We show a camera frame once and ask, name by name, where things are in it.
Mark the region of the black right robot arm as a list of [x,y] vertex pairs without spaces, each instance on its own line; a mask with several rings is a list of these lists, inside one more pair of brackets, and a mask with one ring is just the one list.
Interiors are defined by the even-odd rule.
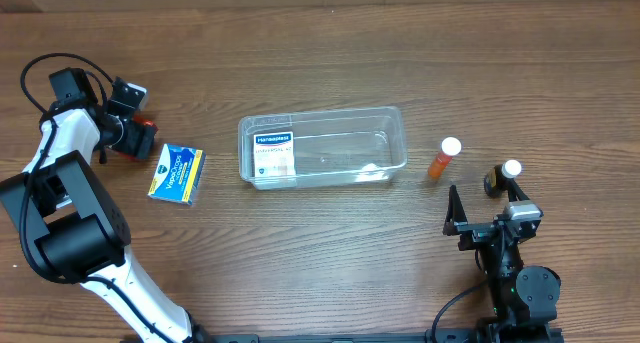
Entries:
[[467,220],[455,186],[449,189],[449,203],[443,234],[457,236],[461,251],[476,253],[485,281],[464,291],[462,297],[487,287],[494,308],[492,317],[477,321],[472,342],[559,342],[559,329],[550,328],[557,318],[561,279],[543,266],[526,266],[519,245],[536,236],[542,210],[508,179],[503,192],[509,202],[503,212],[488,223]]

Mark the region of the orange tablet tube white cap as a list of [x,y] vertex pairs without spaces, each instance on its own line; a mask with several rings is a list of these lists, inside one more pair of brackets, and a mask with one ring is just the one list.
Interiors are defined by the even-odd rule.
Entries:
[[432,179],[439,179],[446,167],[462,150],[462,143],[456,137],[446,137],[440,144],[440,150],[430,164],[427,174]]

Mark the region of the red medicine box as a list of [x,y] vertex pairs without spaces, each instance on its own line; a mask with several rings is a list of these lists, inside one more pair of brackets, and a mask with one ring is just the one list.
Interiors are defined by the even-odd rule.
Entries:
[[123,137],[112,145],[112,149],[130,159],[148,159],[157,131],[152,121],[134,116],[123,123]]

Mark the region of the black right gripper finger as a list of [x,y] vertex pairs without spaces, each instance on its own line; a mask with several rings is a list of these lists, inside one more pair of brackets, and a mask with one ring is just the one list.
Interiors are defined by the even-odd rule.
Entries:
[[450,186],[448,198],[449,201],[445,223],[449,225],[467,224],[468,220],[466,213],[455,185]]
[[510,202],[526,201],[529,199],[514,179],[507,180],[507,193]]

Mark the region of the dark brown bottle white cap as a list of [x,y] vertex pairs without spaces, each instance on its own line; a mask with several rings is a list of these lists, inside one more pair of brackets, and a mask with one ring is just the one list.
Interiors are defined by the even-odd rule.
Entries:
[[498,198],[507,190],[509,180],[516,178],[522,172],[522,165],[515,159],[510,159],[494,166],[484,177],[485,193],[491,198]]

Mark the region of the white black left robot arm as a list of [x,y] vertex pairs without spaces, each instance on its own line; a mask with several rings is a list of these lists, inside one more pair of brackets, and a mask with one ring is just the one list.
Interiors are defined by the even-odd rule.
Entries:
[[143,342],[208,342],[206,330],[142,268],[126,219],[90,167],[93,152],[108,149],[148,158],[157,128],[137,115],[147,92],[115,78],[110,93],[96,93],[93,77],[80,68],[50,75],[56,99],[40,120],[38,150],[1,184],[23,254],[43,279],[99,296]]

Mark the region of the white Hansaplast plaster box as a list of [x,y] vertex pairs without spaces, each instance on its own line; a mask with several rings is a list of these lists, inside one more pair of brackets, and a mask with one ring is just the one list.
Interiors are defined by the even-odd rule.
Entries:
[[294,135],[292,131],[255,134],[253,166],[256,178],[294,176]]

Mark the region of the blue yellow VapoDrops box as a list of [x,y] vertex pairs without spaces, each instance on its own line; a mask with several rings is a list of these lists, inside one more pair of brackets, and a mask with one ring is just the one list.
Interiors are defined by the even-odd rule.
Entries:
[[152,199],[192,205],[206,154],[201,149],[164,144],[148,191]]

